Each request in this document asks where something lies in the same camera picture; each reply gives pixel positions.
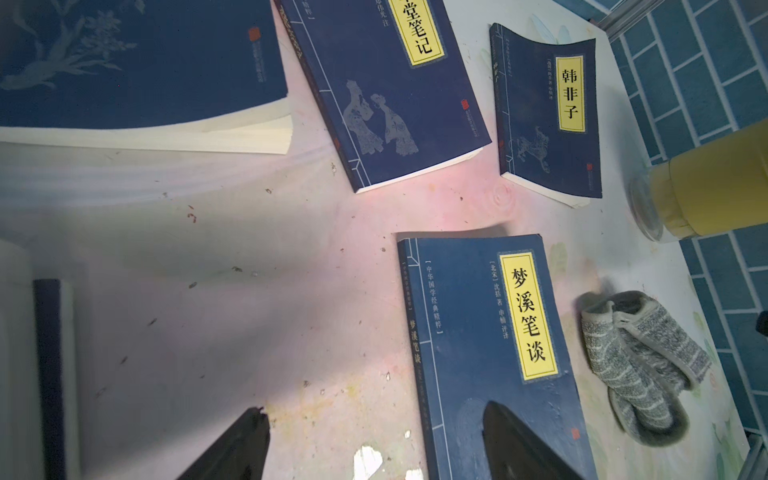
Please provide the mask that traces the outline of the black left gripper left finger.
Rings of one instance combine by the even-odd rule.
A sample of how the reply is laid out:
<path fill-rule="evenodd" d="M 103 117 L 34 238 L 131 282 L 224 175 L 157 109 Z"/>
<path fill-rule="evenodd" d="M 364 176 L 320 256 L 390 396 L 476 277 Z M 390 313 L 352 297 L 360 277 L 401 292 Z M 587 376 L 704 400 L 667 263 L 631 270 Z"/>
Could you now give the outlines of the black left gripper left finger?
<path fill-rule="evenodd" d="M 262 407 L 247 409 L 179 477 L 192 479 L 252 479 L 263 475 L 270 444 L 270 423 Z"/>

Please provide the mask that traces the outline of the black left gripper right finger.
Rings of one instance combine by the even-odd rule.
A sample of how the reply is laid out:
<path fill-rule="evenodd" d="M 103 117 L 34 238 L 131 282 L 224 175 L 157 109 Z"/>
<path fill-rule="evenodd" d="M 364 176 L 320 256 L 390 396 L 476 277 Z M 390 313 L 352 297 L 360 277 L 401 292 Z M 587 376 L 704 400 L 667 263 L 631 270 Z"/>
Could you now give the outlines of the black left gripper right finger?
<path fill-rule="evenodd" d="M 489 401 L 482 420 L 483 442 L 493 480 L 582 479 L 505 405 Z"/>

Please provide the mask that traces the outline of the grey striped cloth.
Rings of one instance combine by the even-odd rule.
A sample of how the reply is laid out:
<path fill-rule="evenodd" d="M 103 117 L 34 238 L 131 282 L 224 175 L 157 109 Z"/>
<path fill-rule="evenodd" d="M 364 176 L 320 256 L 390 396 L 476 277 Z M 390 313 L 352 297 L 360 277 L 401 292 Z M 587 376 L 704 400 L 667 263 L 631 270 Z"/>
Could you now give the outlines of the grey striped cloth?
<path fill-rule="evenodd" d="M 607 386 L 624 432 L 649 447 L 682 440 L 689 418 L 680 394 L 705 379 L 712 366 L 706 351 L 641 291 L 596 301 L 580 318 L 590 368 Z"/>

